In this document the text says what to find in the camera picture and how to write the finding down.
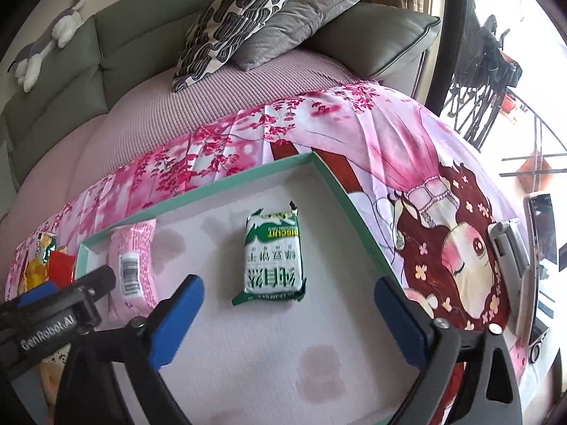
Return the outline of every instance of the green and white biscuit package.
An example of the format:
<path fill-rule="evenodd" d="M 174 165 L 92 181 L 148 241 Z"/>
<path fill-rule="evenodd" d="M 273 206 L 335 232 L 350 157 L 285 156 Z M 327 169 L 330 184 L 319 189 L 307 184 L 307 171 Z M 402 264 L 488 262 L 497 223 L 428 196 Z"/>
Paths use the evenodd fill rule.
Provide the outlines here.
<path fill-rule="evenodd" d="M 274 214 L 262 214 L 260 209 L 246 221 L 245 289 L 232 300 L 233 305 L 304 297 L 297 207 L 291 202 L 290 208 Z"/>

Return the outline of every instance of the black and white patterned pillow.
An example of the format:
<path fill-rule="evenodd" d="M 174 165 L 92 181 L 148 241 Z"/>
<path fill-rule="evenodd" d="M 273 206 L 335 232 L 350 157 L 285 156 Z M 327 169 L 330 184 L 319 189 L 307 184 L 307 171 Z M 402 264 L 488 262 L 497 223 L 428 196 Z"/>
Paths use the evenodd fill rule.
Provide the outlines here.
<path fill-rule="evenodd" d="M 187 34 L 173 91 L 222 67 L 238 47 L 278 12 L 287 0 L 214 0 Z"/>

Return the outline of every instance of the cartoon girl's face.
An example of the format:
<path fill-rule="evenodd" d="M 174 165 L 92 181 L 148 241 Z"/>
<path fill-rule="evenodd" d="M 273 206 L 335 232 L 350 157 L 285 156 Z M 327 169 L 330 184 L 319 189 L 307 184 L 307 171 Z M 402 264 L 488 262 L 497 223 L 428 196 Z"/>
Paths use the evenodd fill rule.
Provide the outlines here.
<path fill-rule="evenodd" d="M 494 284 L 487 245 L 480 233 L 469 224 L 457 225 L 443 243 L 441 261 L 453 275 L 463 309 L 480 318 Z"/>

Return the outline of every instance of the gray velvet pillow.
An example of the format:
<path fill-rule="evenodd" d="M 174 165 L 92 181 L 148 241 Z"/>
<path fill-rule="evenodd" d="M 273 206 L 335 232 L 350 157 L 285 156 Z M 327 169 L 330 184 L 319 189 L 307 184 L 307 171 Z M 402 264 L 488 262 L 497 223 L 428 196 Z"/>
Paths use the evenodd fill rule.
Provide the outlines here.
<path fill-rule="evenodd" d="M 440 31 L 435 16 L 358 3 L 302 45 L 342 63 L 364 80 L 383 80 L 428 49 Z"/>
<path fill-rule="evenodd" d="M 244 71 L 256 68 L 300 45 L 319 28 L 359 0 L 288 0 L 266 25 L 232 56 Z"/>

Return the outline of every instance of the sofa backrest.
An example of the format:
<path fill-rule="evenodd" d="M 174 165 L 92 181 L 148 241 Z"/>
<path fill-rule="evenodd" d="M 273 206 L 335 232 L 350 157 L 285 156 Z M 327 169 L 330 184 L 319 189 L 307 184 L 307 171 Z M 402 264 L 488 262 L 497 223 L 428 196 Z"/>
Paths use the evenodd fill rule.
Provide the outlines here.
<path fill-rule="evenodd" d="M 67 134 L 173 67 L 186 31 L 210 1 L 120 0 L 49 54 L 35 87 L 19 90 L 0 114 L 16 182 Z"/>

